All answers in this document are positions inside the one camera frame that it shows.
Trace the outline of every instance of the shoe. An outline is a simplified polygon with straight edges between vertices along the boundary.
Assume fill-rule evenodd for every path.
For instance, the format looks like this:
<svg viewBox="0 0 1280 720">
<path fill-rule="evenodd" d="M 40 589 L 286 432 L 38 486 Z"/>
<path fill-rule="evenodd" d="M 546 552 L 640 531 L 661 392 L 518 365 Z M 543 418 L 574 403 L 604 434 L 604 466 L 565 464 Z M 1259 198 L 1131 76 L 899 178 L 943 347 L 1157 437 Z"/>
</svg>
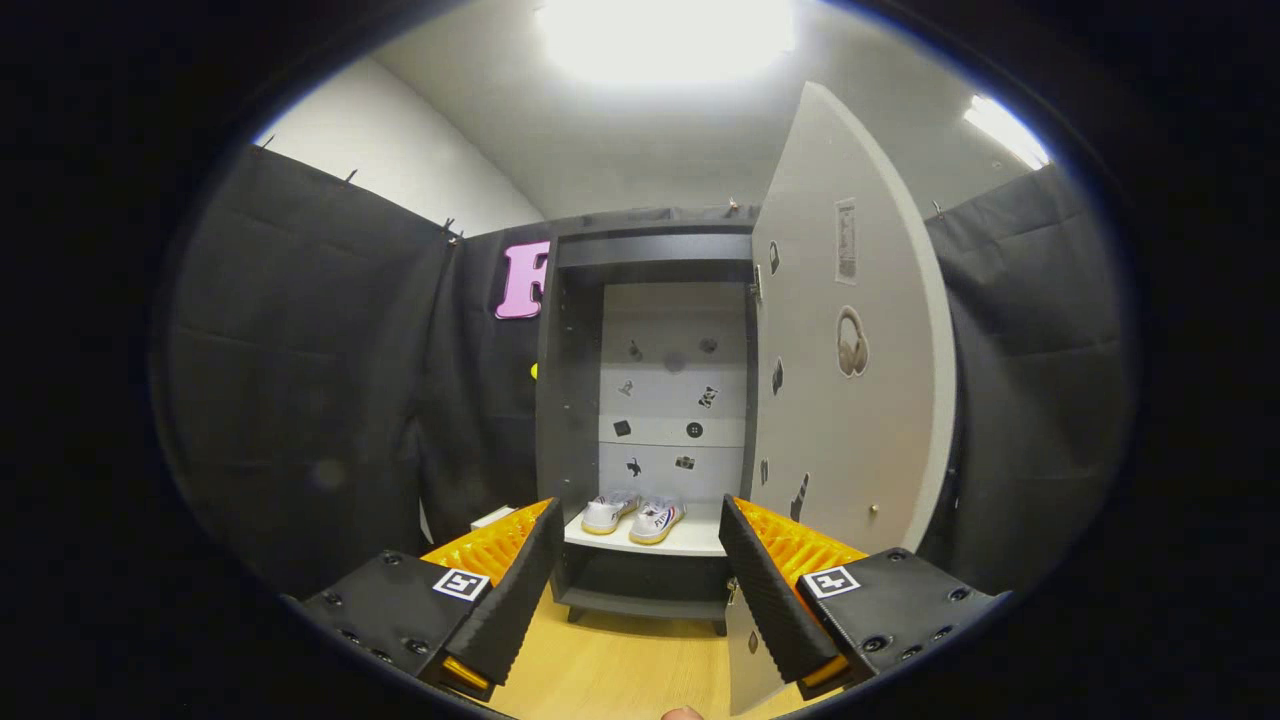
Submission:
<svg viewBox="0 0 1280 720">
<path fill-rule="evenodd" d="M 586 503 L 582 512 L 582 530 L 593 536 L 607 536 L 618 529 L 618 519 L 640 505 L 640 495 L 631 491 L 614 491 L 602 495 Z"/>
<path fill-rule="evenodd" d="M 658 544 L 671 528 L 685 518 L 685 502 L 675 497 L 650 497 L 640 505 L 640 514 L 631 524 L 631 542 Z"/>
</svg>

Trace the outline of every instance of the cabinet door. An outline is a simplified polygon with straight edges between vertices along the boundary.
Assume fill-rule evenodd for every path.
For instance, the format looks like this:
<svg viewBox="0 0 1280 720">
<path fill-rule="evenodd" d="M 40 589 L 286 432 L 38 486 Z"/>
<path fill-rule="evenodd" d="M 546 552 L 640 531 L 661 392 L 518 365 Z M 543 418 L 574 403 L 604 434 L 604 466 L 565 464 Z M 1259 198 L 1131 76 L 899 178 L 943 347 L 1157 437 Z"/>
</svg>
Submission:
<svg viewBox="0 0 1280 720">
<path fill-rule="evenodd" d="M 764 637 L 755 626 L 746 597 L 731 580 L 728 605 L 724 607 L 724 634 L 728 646 L 728 712 L 742 715 L 763 705 L 787 687 L 773 664 Z"/>
<path fill-rule="evenodd" d="M 951 446 L 951 316 L 915 202 L 826 87 L 804 87 L 751 251 L 751 500 L 864 552 L 914 551 Z"/>
</svg>

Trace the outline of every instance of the door hinge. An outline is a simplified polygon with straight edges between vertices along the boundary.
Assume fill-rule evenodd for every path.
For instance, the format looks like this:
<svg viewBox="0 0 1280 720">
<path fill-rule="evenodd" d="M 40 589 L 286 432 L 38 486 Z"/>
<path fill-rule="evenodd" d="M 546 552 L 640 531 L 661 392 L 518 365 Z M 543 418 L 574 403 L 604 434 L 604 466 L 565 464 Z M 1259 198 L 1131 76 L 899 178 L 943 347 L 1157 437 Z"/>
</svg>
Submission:
<svg viewBox="0 0 1280 720">
<path fill-rule="evenodd" d="M 751 269 L 751 284 L 748 286 L 746 291 L 755 299 L 756 305 L 764 305 L 764 283 L 760 281 L 759 265 Z"/>
</svg>

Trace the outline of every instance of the ceiling light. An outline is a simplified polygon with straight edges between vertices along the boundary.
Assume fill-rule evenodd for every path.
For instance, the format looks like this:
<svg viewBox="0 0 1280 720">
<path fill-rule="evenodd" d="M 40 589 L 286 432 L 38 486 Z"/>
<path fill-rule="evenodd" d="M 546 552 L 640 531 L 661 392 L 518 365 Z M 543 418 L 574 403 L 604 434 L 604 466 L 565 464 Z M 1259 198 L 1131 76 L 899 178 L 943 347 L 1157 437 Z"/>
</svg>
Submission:
<svg viewBox="0 0 1280 720">
<path fill-rule="evenodd" d="M 964 119 L 1004 145 L 1028 168 L 1038 170 L 1050 163 L 1048 154 L 1036 136 L 1000 102 L 974 95 Z"/>
<path fill-rule="evenodd" d="M 536 19 L 552 59 L 594 82 L 736 79 L 795 45 L 786 0 L 552 0 Z"/>
</svg>

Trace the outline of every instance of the black foam pad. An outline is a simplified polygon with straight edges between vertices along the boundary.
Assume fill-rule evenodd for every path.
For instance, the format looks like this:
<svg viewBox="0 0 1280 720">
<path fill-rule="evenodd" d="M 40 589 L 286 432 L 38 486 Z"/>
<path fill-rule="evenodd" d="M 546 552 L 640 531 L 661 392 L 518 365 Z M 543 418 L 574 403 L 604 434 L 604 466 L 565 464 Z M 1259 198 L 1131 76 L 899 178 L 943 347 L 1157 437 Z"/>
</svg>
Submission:
<svg viewBox="0 0 1280 720">
<path fill-rule="evenodd" d="M 564 521 L 559 498 L 554 498 L 534 523 L 502 583 L 489 592 L 449 639 L 445 646 L 448 653 L 490 683 L 506 683 L 563 544 Z"/>
<path fill-rule="evenodd" d="M 730 495 L 724 496 L 721 511 L 719 539 L 751 619 L 785 682 L 799 680 L 840 655 L 791 592 Z"/>
</svg>

